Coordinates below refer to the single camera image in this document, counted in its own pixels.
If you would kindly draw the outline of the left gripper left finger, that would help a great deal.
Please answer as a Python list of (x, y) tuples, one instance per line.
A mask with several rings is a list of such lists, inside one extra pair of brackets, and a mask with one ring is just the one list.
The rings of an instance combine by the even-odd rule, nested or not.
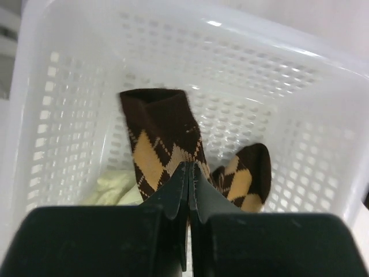
[(189, 165), (135, 206), (34, 209), (11, 243), (12, 276), (181, 276)]

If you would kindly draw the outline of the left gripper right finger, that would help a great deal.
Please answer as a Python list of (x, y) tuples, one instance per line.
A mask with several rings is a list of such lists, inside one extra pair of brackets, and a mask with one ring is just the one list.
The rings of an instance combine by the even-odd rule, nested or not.
[(194, 276), (356, 276), (357, 247), (333, 214), (243, 212), (189, 164)]

